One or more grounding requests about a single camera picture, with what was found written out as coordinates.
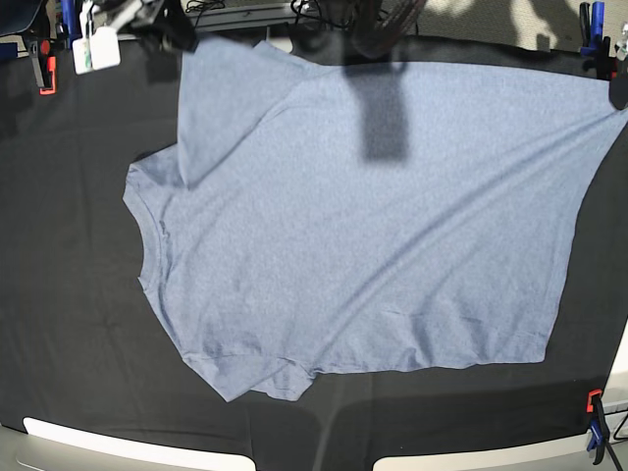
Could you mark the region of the orange blue clamp bottom right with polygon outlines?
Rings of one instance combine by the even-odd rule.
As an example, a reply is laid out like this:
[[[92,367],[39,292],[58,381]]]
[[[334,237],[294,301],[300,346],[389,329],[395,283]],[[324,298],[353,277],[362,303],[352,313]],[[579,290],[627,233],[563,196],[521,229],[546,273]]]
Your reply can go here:
[[[602,404],[602,390],[592,390],[588,394],[587,413],[589,414],[590,438],[586,447],[588,453],[593,452],[593,465],[600,465],[604,459],[609,429],[605,421]]]

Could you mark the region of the black table cloth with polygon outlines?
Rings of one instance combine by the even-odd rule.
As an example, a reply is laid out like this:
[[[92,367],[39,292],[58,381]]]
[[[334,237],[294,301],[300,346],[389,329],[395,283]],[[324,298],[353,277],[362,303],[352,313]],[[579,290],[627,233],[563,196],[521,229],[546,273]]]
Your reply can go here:
[[[620,399],[627,319],[627,139],[578,217],[544,362],[322,376],[296,402],[223,401],[181,360],[137,276],[123,203],[137,157],[176,138],[179,71],[123,49],[42,97],[25,60],[1,67],[1,422],[27,417],[167,450],[240,454],[260,470],[368,470],[394,457],[582,439],[587,395]]]

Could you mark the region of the orange clamp top left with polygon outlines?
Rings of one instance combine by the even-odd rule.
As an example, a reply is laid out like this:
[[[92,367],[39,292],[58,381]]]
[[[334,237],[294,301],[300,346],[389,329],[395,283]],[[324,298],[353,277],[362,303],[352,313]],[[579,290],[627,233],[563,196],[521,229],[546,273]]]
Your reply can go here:
[[[42,96],[55,94],[57,91],[57,66],[51,41],[49,39],[35,39],[28,45],[27,51],[39,94]]]

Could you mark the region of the blue clamp top right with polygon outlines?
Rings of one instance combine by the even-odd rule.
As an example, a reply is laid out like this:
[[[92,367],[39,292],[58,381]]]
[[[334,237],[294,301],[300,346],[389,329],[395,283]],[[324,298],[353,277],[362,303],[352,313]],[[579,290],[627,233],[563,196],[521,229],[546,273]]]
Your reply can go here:
[[[579,25],[582,37],[580,55],[592,67],[598,61],[608,58],[610,38],[603,33],[605,4],[583,1],[579,5]]]

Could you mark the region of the aluminium rail behind table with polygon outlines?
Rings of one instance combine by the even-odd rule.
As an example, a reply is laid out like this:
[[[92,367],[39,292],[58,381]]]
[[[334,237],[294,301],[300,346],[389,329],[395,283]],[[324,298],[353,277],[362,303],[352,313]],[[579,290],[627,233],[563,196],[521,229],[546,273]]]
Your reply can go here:
[[[295,21],[290,3],[226,7],[187,15],[199,31],[220,31],[289,24]]]

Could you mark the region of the light blue t-shirt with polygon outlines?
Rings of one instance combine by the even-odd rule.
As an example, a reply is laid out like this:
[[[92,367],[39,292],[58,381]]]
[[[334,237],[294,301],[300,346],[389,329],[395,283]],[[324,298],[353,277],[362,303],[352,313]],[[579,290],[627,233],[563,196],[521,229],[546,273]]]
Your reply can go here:
[[[578,212],[627,122],[607,91],[209,38],[183,57],[176,143],[127,174],[144,293],[228,401],[542,362]]]

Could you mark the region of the blue clamp top left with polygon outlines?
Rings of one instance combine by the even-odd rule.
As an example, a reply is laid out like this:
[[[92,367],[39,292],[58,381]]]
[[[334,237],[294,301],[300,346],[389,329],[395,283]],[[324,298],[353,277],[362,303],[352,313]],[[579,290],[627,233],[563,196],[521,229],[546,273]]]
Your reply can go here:
[[[67,48],[72,46],[75,39],[80,37],[79,0],[55,1],[55,31],[57,38],[65,43]]]

